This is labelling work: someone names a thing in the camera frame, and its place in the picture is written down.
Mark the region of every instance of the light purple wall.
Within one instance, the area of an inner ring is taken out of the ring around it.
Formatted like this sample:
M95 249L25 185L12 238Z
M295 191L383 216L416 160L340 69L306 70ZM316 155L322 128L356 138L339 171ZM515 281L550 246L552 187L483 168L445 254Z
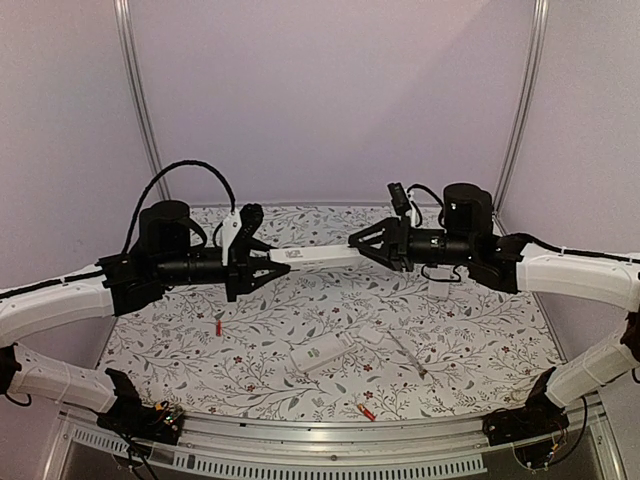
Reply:
M119 251L149 178L113 2L0 2L0 288ZM94 365L111 320L25 344ZM38 478L57 408L0 399L0 478Z
M503 220L557 245L640 251L640 9L614 0L551 2L542 68ZM575 357L625 313L545 295ZM640 390L602 396L629 478L640 478Z
M531 0L132 2L160 154L209 160L241 201L387 201L385 185L493 189ZM225 201L207 175L172 193Z

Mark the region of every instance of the black cable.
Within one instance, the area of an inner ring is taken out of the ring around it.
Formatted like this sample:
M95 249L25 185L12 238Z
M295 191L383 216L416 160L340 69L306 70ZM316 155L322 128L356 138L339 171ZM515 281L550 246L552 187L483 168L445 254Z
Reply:
M422 185L421 183L414 183L409 188L407 188L407 192L410 192L411 190L422 190L423 192L426 192L429 195L431 195L431 198L433 198L438 203L438 205L440 206L440 213L438 214L438 225L444 228L444 202L436 194L436 192L431 190L426 185Z
M575 443L571 446L571 449L569 449L569 451L566 453L566 455L556 460L555 462L552 460L551 463L549 463L550 467L554 465L558 465L559 463L564 462L567 458L569 458L569 456L576 451L576 448L578 448L578 445L580 445L580 440L582 440L582 437L584 437L584 432L587 430L587 418L589 416L589 408L587 406L587 399L584 398L584 396L580 398L582 399L582 405L584 405L584 418L582 419L582 428L580 429L580 434L578 435L578 438L576 439Z
M7 290L0 293L0 300L6 300L7 298L15 297L16 295L23 295L25 293L35 292L42 290L43 288L53 287L56 285L62 285L63 283L77 282L78 280L85 280L87 278L95 278L103 275L102 269L94 270L89 273L82 273L80 275L70 275L63 278L53 278L50 280L44 280L42 282L34 283L33 285L27 285L26 287L18 287L13 290Z
M440 205L440 208L444 208L444 203L442 202L442 199L436 194L436 192L431 190L429 187L422 185L421 183L414 183L409 188L407 188L407 192L410 192L411 190L422 190L423 192L428 193L436 202L438 202L438 205Z
M436 283L462 283L462 277L460 276L460 273L458 272L458 268L460 268L461 266L462 265L456 265L455 267L453 267L453 271L451 272L458 278L431 278L424 271L425 268L428 268L428 265L423 265L422 266L422 268L420 269L420 275L422 275L424 278L426 278L430 282L436 282Z
M29 395L28 393L27 393L27 401L24 403L19 402L15 398L11 398L8 393L5 393L4 396L7 397L7 400L9 400L11 403L13 403L14 405L18 405L19 407L24 407L24 408L30 407L31 403L33 403L31 399L31 395Z
M136 453L136 455L138 455L138 457L140 458L140 460L142 460L142 463L144 464L145 468L146 468L146 469L147 469L147 471L149 472L149 475L151 475L151 478L153 478L153 480L160 480L160 479L158 478L158 476L156 475L156 473L153 471L153 468L151 468L151 465L150 465L150 464L149 464L149 462L147 461L147 459L146 459L146 457L145 457L144 453L142 453L142 452L140 451L140 449L138 448L138 444L137 444L137 443L136 443L136 442L135 442L131 437L126 436L126 435L124 435L123 433L119 432L119 431L118 431L118 430L113 426L113 424L112 424L109 420L107 420L107 419L105 418L105 416L104 416L104 415L102 415L102 414L100 414L100 413L96 412L95 410L91 410L91 411L92 411L93 413L95 413L95 414L96 414L96 416L97 416L98 418L102 419L102 420L103 420L103 421L104 421L104 422L109 426L110 430L111 430L111 431L113 431L113 432L115 432L115 433L116 433L116 434L117 434L117 435L118 435L122 440L124 440L124 442L129 446L129 448L130 448L131 450L133 450L133 451ZM129 451L129 452L128 452L128 454L129 454L129 464L131 465L131 460L132 460L132 457L131 457L131 451ZM132 473L134 473L134 475L135 475L137 478L139 478L139 479L141 479L141 480L144 480L144 478L142 478L142 477L138 474L138 472L136 472L133 468L131 469L131 472L132 472Z
M127 449L127 455L129 457L129 471L136 477L138 480L145 480L142 475L138 473L136 467L133 465L133 455L131 454L131 448Z
M216 235L218 235L218 232L220 231L221 228L222 228L222 222L220 222L216 227L216 229L213 231L213 237L211 237L211 240L213 241L214 247L218 246L218 242L216 241Z
M556 247L555 245L551 245L550 243L544 242L539 238L534 237L528 233L516 233L514 234L516 237L523 238L524 240L528 240L529 242L533 242L536 245L546 248L547 250L551 250L556 253L563 253L565 255L575 255L578 257L588 257L588 258L605 258L607 260L616 260L618 262L631 262L640 264L640 260L629 257L621 257L619 255L611 255L610 253L604 252L593 252L590 250L573 250L569 248L565 248L564 250L560 247Z
M129 230L127 231L127 238L124 242L124 247L122 247L122 252L121 252L122 255L126 254L129 251L129 247L131 246L131 239L133 238L133 230L135 229L136 221L138 220L138 215L140 214L140 210L142 209L142 204L147 198L147 195L149 195L149 192L151 192L151 189L153 188L153 186L171 170L175 170L176 168L183 167L183 166L201 167L213 173L218 178L218 180L220 180L220 183L222 183L222 186L227 191L227 195L229 196L229 203L231 204L231 210L233 211L236 209L236 197L233 194L231 185L229 185L229 182L227 182L227 179L224 178L224 175L222 175L217 168L201 160L180 160L178 162L172 163L171 165L160 170L157 173L157 175L153 177L153 179L142 191L142 195L140 196L140 199L138 200L136 208L133 211L133 216L131 217L131 223L129 224Z

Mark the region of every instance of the floral pattern tablecloth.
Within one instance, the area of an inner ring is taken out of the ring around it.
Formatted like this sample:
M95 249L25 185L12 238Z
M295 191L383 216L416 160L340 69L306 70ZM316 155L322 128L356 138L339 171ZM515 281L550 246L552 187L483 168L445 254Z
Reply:
M226 209L194 209L209 235ZM257 236L280 247L346 243L393 215L386 207L266 207ZM436 210L424 211L436 225ZM447 300L426 295L418 272L369 260L353 268L292 272L225 301L222 285L175 288L118 319L101 364L127 372L149 401L188 411L298 421L413 419L520 403L532 381L560 362L535 301L492 292L466 278ZM216 336L222 321L223 336ZM421 380L388 335L308 374L290 350L329 332L389 329L428 373Z

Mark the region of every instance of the vertical metal pole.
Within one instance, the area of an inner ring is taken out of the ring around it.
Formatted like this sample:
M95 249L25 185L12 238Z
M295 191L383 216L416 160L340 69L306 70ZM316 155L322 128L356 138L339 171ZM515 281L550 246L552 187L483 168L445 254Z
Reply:
M511 129L507 154L502 171L498 180L496 194L494 195L494 210L496 215L500 215L504 207L511 177L515 168L520 145L524 136L524 129L527 123L527 116L533 100L533 91L540 69L540 59L542 57L542 47L544 44L544 34L547 28L547 13L549 5L547 0L536 0L533 15L533 26L531 28L531 40L529 42L529 54L527 56L527 64L525 67L524 81L522 83L522 91L520 93L520 102L516 118Z
M149 167L152 175L156 175L162 169L160 154L158 153L158 145L153 133L151 117L147 108L147 102L142 87L142 78L140 76L140 66L136 54L135 42L133 38L133 27L131 24L131 13L129 11L128 0L114 0L116 9L116 23L118 25L118 34L120 35L120 45L122 46L122 55L124 57L124 65L129 80L129 88L131 97L138 117L138 125L140 126L140 134L142 142L147 153ZM160 179L156 184L158 194L162 200L169 200L171 194L169 186L165 178Z

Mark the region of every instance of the red marker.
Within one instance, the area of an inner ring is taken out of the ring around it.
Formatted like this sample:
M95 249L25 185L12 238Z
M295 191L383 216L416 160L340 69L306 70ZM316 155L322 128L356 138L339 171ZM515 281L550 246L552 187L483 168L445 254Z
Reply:
M364 405L359 403L358 404L358 410L360 410L362 412L362 414L365 417L367 417L369 420L371 420L372 422L375 422L376 416L373 413L371 413L369 410L367 410L367 407L365 407Z

